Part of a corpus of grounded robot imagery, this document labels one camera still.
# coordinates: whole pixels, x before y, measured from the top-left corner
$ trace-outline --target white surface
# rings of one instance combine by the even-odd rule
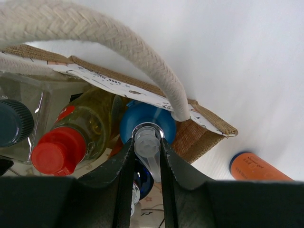
[[[216,179],[228,164],[256,152],[286,175],[304,181],[304,2],[301,0],[87,0],[141,35],[176,72],[189,98],[238,128],[194,163]],[[36,47],[151,82],[97,44],[35,43]]]

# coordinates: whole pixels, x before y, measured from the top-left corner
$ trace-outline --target jute bag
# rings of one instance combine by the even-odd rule
[[[238,131],[197,101],[164,60],[128,27],[92,9],[60,0],[13,0],[0,5],[0,71],[49,77],[79,77],[101,89],[171,111],[178,122],[173,148],[194,162]],[[145,72],[158,87],[75,56],[66,58],[28,45],[29,41],[72,39],[98,42]]]

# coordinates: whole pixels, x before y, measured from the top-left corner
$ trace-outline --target yellow-green bottle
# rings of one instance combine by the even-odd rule
[[[119,133],[128,98],[92,88],[67,105],[52,130],[32,153],[35,168],[44,174],[69,175],[76,166],[99,158]]]

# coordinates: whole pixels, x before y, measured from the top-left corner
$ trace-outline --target red cap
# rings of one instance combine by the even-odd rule
[[[56,128],[41,137],[31,159],[35,168],[44,174],[72,174],[86,154],[86,141],[75,129]]]

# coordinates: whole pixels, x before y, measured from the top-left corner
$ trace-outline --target bag handle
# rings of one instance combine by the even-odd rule
[[[72,2],[12,0],[0,6],[0,49],[40,40],[97,42],[142,70],[166,94],[178,121],[190,118],[185,90],[165,61],[130,28]]]

